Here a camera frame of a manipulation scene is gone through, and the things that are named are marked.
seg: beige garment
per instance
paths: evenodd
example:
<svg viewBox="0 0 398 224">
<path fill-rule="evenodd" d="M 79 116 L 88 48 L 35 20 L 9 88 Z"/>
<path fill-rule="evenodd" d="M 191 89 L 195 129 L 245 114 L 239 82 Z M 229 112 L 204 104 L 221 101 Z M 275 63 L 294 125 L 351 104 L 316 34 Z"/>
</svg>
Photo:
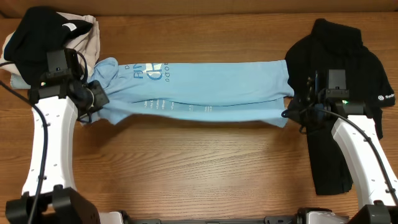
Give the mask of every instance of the beige garment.
<svg viewBox="0 0 398 224">
<path fill-rule="evenodd" d="M 65 44 L 66 48 L 75 49 L 76 51 L 79 51 L 81 54 L 84 55 L 87 61 L 88 76 L 91 76 L 94 72 L 94 65 L 97 62 L 98 58 L 100 57 L 100 25 L 93 16 L 78 16 L 62 12 L 58 12 L 58 14 L 69 20 L 72 19 L 83 20 L 93 24 L 93 28 L 91 28 L 91 30 L 87 34 L 80 35 L 77 38 L 70 40 Z M 12 37 L 13 34 L 14 33 L 8 35 L 6 41 L 4 41 L 4 44 L 2 46 L 0 63 L 7 62 L 7 60 L 4 59 L 4 48 L 6 47 L 7 43 L 10 41 L 10 38 Z M 85 66 L 84 61 L 81 59 L 81 57 L 78 58 L 80 65 L 84 67 Z M 14 64 L 5 65 L 1 68 L 13 74 L 21 75 L 18 71 L 18 68 Z"/>
</svg>

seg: wooden table surface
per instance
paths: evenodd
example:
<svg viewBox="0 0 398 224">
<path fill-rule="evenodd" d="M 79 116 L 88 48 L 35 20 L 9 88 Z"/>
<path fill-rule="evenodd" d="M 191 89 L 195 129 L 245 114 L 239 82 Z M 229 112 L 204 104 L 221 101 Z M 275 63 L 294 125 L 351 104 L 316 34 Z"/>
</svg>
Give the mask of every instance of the wooden table surface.
<svg viewBox="0 0 398 224">
<path fill-rule="evenodd" d="M 398 13 L 253 14 L 99 17 L 101 59 L 139 62 L 253 62 L 280 60 L 324 17 L 362 30 L 365 46 L 383 63 L 398 90 Z M 1 19 L 0 41 L 18 25 Z M 1 70 L 1 80 L 9 74 Z M 30 107 L 0 88 L 0 217 L 19 198 L 29 170 Z M 383 114 L 381 144 L 398 174 L 398 108 Z M 316 196 L 306 137 L 261 122 L 197 123 L 131 116 L 76 124 L 73 172 L 79 192 L 101 212 L 163 220 L 261 218 L 326 207 L 358 209 L 355 190 Z"/>
</svg>

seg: black garment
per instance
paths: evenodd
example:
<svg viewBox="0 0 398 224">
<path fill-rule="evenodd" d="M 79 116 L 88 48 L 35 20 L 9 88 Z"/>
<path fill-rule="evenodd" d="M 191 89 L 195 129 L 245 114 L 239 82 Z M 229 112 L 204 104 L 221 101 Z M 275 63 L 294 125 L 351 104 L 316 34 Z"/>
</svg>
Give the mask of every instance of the black garment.
<svg viewBox="0 0 398 224">
<path fill-rule="evenodd" d="M 69 21 L 48 7 L 32 7 L 7 43 L 4 59 L 15 62 L 27 84 L 36 85 L 41 74 L 48 70 L 47 52 L 62 49 L 68 40 L 89 32 L 92 27 L 86 21 Z"/>
<path fill-rule="evenodd" d="M 379 59 L 362 43 L 361 31 L 317 19 L 310 35 L 298 41 L 286 54 L 289 85 L 296 98 L 305 101 L 307 78 L 315 71 L 346 70 L 346 86 L 352 100 L 371 107 L 379 139 L 382 138 L 380 107 L 395 104 L 386 73 Z M 351 190 L 352 179 L 341 150 L 331 136 L 335 123 L 314 130 L 307 127 L 308 151 L 315 190 L 318 195 L 334 195 Z"/>
</svg>

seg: white logo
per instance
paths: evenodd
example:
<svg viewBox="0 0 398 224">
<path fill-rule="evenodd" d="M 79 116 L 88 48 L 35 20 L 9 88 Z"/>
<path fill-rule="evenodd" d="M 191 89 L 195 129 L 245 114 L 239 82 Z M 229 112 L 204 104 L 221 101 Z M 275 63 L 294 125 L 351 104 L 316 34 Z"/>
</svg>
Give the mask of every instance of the white logo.
<svg viewBox="0 0 398 224">
<path fill-rule="evenodd" d="M 392 98 L 392 97 L 394 97 L 394 96 L 395 96 L 395 94 L 388 95 L 388 96 L 386 96 L 386 99 Z"/>
</svg>

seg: black cable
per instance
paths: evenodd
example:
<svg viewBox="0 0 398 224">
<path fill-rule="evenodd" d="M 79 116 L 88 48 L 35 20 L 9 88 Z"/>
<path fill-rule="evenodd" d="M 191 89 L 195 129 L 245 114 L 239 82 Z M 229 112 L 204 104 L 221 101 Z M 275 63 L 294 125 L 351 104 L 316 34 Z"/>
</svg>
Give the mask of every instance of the black cable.
<svg viewBox="0 0 398 224">
<path fill-rule="evenodd" d="M 14 63 L 14 62 L 0 63 L 0 67 L 2 67 L 3 65 L 9 65 L 9 64 L 12 64 L 12 63 Z M 45 161 L 47 159 L 47 146 L 48 146 L 48 142 L 49 142 L 49 131 L 47 129 L 47 122 L 45 120 L 45 117 L 44 117 L 43 113 L 41 112 L 41 110 L 36 105 L 32 105 L 27 98 L 23 97 L 22 95 L 20 95 L 16 91 L 10 89 L 6 84 L 4 84 L 4 82 L 0 81 L 0 85 L 3 86 L 7 91 L 12 93 L 16 97 L 20 98 L 23 102 L 25 102 L 28 105 L 30 105 L 31 107 L 33 107 L 33 109 L 36 110 L 37 114 L 39 114 L 40 119 L 42 120 L 42 123 L 43 123 L 44 140 L 43 140 L 42 161 L 40 163 L 40 172 L 39 172 L 38 181 L 37 181 L 36 194 L 35 194 L 35 198 L 34 198 L 34 201 L 33 201 L 33 204 L 32 204 L 32 209 L 30 210 L 29 219 L 28 219 L 28 224 L 31 224 L 33 222 L 33 219 L 34 219 L 35 214 L 36 214 L 37 203 L 39 201 L 39 195 L 40 195 L 40 193 L 42 191 L 43 180 L 44 180 Z"/>
<path fill-rule="evenodd" d="M 354 124 L 349 119 L 347 119 L 347 118 L 345 118 L 345 117 L 343 117 L 343 116 L 341 116 L 339 114 L 336 114 L 334 112 L 328 111 L 328 110 L 324 110 L 324 109 L 320 109 L 320 108 L 313 108 L 313 109 L 315 109 L 317 111 L 321 111 L 321 112 L 327 113 L 327 114 L 330 114 L 330 115 L 335 116 L 337 118 L 340 118 L 343 121 L 345 121 L 348 124 L 350 124 L 352 127 L 354 127 L 359 133 L 361 133 L 361 135 L 365 138 L 365 140 L 369 143 L 370 147 L 372 148 L 372 150 L 374 152 L 374 155 L 376 156 L 376 159 L 377 159 L 377 161 L 379 163 L 380 170 L 383 173 L 384 180 L 386 181 L 386 184 L 387 184 L 387 187 L 388 187 L 388 191 L 390 191 L 392 199 L 394 200 L 395 204 L 398 206 L 398 198 L 397 198 L 397 195 L 396 195 L 396 190 L 392 187 L 390 178 L 388 178 L 388 174 L 387 174 L 386 168 L 384 167 L 383 161 L 381 160 L 380 154 L 377 151 L 376 147 L 374 146 L 374 144 L 372 142 L 372 139 L 368 135 L 366 135 L 365 132 L 360 127 L 358 127 L 356 124 Z"/>
<path fill-rule="evenodd" d="M 85 84 L 87 82 L 87 78 L 88 78 L 88 71 L 87 71 L 87 61 L 85 59 L 85 57 L 83 56 L 82 53 L 80 53 L 79 51 L 76 51 L 76 53 L 83 59 L 83 61 L 85 62 L 85 73 L 83 78 L 80 80 L 82 82 L 82 84 Z"/>
</svg>

